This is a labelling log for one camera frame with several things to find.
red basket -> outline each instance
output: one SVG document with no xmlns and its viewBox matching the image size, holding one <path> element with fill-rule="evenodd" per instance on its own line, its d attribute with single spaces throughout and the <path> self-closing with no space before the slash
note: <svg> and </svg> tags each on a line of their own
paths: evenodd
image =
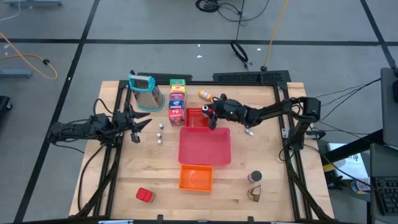
<svg viewBox="0 0 398 224">
<path fill-rule="evenodd" d="M 187 108 L 185 115 L 186 127 L 208 127 L 209 117 L 204 117 L 201 108 Z"/>
</svg>

colorful box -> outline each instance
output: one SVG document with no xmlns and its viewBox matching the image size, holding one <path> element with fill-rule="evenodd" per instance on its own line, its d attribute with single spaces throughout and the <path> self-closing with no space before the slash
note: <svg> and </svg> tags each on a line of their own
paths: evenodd
<svg viewBox="0 0 398 224">
<path fill-rule="evenodd" d="M 169 110 L 171 109 L 183 109 L 185 111 L 184 101 L 170 101 Z"/>
<path fill-rule="evenodd" d="M 171 86 L 185 86 L 184 79 L 170 79 L 170 87 Z"/>
<path fill-rule="evenodd" d="M 170 94 L 170 101 L 184 101 L 185 102 L 184 94 L 182 94 L 182 93 L 171 93 Z"/>
<path fill-rule="evenodd" d="M 170 93 L 182 93 L 185 95 L 185 86 L 172 86 Z"/>
<path fill-rule="evenodd" d="M 169 120 L 172 126 L 183 126 L 185 119 L 185 112 L 183 109 L 169 110 Z"/>
</svg>

small red box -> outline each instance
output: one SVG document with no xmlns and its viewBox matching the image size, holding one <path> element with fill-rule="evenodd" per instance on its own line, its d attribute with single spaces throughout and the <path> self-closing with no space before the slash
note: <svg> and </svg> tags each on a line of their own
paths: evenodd
<svg viewBox="0 0 398 224">
<path fill-rule="evenodd" d="M 182 109 L 169 110 L 169 120 L 172 126 L 183 126 L 184 118 L 185 118 L 184 110 Z"/>
<path fill-rule="evenodd" d="M 138 192 L 136 194 L 136 198 L 138 198 L 139 200 L 142 200 L 144 202 L 147 203 L 151 203 L 154 201 L 156 194 L 151 192 L 150 190 L 147 189 L 143 189 L 142 187 L 140 187 L 138 189 Z"/>
</svg>

wooden tabletop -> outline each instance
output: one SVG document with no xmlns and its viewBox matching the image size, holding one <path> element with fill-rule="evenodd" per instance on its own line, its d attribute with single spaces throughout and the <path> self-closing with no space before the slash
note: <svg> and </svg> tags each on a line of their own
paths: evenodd
<svg viewBox="0 0 398 224">
<path fill-rule="evenodd" d="M 108 108 L 114 106 L 118 84 L 118 82 L 102 83 L 99 97 L 104 100 Z M 303 83 L 288 83 L 288 87 L 290 97 L 305 96 Z M 162 214 L 165 220 L 245 221 L 248 216 L 253 216 L 255 221 L 294 221 L 285 164 L 278 158 L 278 153 L 282 149 L 282 140 L 277 118 L 265 120 L 259 126 L 252 128 L 254 136 L 246 134 L 241 124 L 219 120 L 218 127 L 228 127 L 231 130 L 230 165 L 214 167 L 211 193 L 179 190 L 180 127 L 172 127 L 167 117 L 166 105 L 169 104 L 170 87 L 159 86 L 159 88 L 165 95 L 165 106 L 161 111 L 152 112 L 149 116 L 152 121 L 143 132 L 139 133 L 141 143 L 135 144 L 131 141 L 130 134 L 124 135 L 111 218 L 155 220 L 157 215 Z M 255 108 L 275 103 L 273 87 L 270 86 L 188 85 L 186 86 L 187 107 L 201 108 L 207 103 L 198 96 L 200 90 L 205 90 L 214 96 L 225 93 L 228 98 Z M 134 97 L 131 104 L 136 111 L 140 111 L 136 107 Z M 97 113 L 106 113 L 101 104 L 97 105 L 96 110 Z M 165 126 L 163 130 L 159 129 L 159 123 Z M 162 145 L 157 143 L 156 133 L 159 132 L 162 133 Z M 314 140 L 306 139 L 305 143 L 317 147 Z M 99 146 L 98 141 L 88 141 L 82 168 Z M 85 172 L 81 193 L 82 205 L 97 189 L 104 152 L 103 149 L 90 162 Z M 333 217 L 319 154 L 306 147 L 301 150 L 301 156 L 308 191 L 326 214 Z M 262 191 L 258 203 L 250 201 L 247 196 L 247 191 L 256 186 L 247 181 L 248 174 L 254 170 L 262 172 Z M 77 187 L 76 185 L 70 209 L 71 215 L 78 212 Z M 136 199 L 139 187 L 156 193 L 153 203 Z M 108 191 L 105 190 L 100 214 L 104 213 L 107 194 Z M 298 189 L 297 195 L 298 201 L 302 202 Z M 299 204 L 301 217 L 305 217 L 302 203 Z"/>
</svg>

keyboard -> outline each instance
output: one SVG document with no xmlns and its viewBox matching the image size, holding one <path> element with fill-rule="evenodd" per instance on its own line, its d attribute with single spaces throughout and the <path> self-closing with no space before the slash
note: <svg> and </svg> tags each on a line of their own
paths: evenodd
<svg viewBox="0 0 398 224">
<path fill-rule="evenodd" d="M 377 206 L 383 215 L 398 215 L 398 177 L 372 177 Z"/>
</svg>

